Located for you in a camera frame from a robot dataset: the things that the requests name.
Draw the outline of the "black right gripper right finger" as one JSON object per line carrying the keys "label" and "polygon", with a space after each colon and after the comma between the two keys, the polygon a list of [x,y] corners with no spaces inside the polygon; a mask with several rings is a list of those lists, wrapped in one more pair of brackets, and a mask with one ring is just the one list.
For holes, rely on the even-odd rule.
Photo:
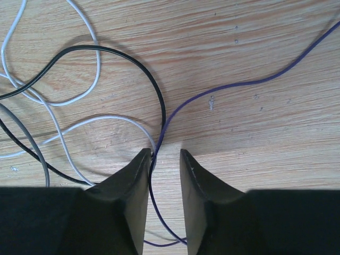
{"label": "black right gripper right finger", "polygon": [[185,149],[180,177],[189,254],[339,254],[339,191],[242,192]]}

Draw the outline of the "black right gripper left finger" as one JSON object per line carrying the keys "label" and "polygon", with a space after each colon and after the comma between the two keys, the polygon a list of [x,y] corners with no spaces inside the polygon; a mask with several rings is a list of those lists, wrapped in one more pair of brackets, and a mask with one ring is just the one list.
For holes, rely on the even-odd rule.
{"label": "black right gripper left finger", "polygon": [[1,188],[1,254],[142,254],[150,149],[89,189]]}

